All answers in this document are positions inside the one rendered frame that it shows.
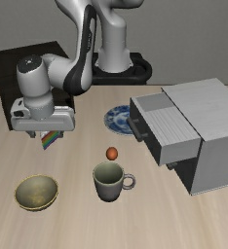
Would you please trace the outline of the rainbow striped cake wedge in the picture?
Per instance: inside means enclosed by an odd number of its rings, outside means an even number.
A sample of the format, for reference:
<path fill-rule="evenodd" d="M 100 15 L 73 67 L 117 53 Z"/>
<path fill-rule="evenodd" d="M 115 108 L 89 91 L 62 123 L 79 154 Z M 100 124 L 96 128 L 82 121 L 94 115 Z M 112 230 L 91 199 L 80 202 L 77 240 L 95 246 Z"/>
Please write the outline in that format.
<path fill-rule="evenodd" d="M 58 131 L 42 131 L 41 132 L 41 142 L 42 142 L 43 149 L 46 150 L 58 138 L 59 138 Z"/>

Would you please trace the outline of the grey cabinet drawer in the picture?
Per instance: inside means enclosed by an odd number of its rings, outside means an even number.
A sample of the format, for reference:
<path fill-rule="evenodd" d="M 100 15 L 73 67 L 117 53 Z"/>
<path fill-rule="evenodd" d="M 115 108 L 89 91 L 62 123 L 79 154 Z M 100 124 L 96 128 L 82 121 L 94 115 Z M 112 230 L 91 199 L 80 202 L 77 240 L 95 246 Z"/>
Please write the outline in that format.
<path fill-rule="evenodd" d="M 131 97 L 127 122 L 158 165 L 198 155 L 201 137 L 163 92 Z"/>

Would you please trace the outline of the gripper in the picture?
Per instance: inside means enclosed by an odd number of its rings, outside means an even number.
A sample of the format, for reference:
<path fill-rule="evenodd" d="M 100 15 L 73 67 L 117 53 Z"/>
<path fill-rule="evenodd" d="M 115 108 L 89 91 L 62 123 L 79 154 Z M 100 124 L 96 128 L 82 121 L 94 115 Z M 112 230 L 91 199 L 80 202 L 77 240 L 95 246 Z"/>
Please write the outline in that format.
<path fill-rule="evenodd" d="M 24 106 L 22 98 L 15 100 L 11 108 L 13 130 L 26 131 L 30 138 L 36 137 L 35 131 L 58 131 L 58 138 L 63 138 L 65 131 L 75 128 L 74 110 L 68 106 L 56 106 L 54 112 L 46 119 L 35 120 Z"/>

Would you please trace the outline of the small orange ball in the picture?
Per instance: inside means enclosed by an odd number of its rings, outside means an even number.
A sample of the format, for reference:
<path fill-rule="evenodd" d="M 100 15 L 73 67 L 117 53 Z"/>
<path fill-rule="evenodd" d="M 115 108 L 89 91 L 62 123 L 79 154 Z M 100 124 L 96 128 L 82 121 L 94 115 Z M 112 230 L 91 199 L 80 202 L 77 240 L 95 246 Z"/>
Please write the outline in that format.
<path fill-rule="evenodd" d="M 105 155 L 109 160 L 115 160 L 118 157 L 118 150 L 115 147 L 109 147 Z"/>

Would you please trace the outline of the grey cabinet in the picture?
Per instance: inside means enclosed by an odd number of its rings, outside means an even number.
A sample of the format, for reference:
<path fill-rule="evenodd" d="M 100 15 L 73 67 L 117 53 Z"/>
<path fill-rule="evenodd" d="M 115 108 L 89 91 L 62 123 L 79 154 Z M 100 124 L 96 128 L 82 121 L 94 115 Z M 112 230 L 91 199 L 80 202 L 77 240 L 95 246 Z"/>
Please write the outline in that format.
<path fill-rule="evenodd" d="M 201 137 L 198 155 L 175 172 L 190 195 L 228 186 L 228 88 L 217 79 L 167 86 L 163 92 Z"/>

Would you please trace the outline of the olive bowl with yellow rim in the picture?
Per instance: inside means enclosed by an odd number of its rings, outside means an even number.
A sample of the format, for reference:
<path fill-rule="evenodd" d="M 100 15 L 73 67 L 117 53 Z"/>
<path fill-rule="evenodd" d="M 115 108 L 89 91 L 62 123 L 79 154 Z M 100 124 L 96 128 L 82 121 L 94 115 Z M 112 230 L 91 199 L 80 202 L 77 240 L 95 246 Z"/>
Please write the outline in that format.
<path fill-rule="evenodd" d="M 36 212 L 51 206 L 57 195 L 57 181 L 51 176 L 36 174 L 18 184 L 14 197 L 20 208 Z"/>

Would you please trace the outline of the grey-green mug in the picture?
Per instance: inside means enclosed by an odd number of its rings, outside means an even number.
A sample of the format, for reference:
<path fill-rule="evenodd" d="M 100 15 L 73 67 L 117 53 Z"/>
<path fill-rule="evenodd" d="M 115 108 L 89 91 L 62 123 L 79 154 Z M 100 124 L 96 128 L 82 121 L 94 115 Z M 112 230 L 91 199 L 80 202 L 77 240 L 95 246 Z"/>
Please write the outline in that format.
<path fill-rule="evenodd" d="M 122 190 L 131 190 L 136 183 L 132 174 L 113 161 L 98 164 L 93 170 L 93 178 L 96 193 L 105 202 L 115 201 Z"/>

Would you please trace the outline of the blue and white plate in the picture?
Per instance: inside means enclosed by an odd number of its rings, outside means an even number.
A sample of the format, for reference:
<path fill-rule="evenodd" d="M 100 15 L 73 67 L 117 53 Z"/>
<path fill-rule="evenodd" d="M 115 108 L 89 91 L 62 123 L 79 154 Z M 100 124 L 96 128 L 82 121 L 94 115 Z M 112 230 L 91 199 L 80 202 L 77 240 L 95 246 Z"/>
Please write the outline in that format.
<path fill-rule="evenodd" d="M 105 126 L 112 132 L 120 135 L 133 135 L 128 124 L 130 106 L 120 105 L 110 109 L 103 118 Z"/>

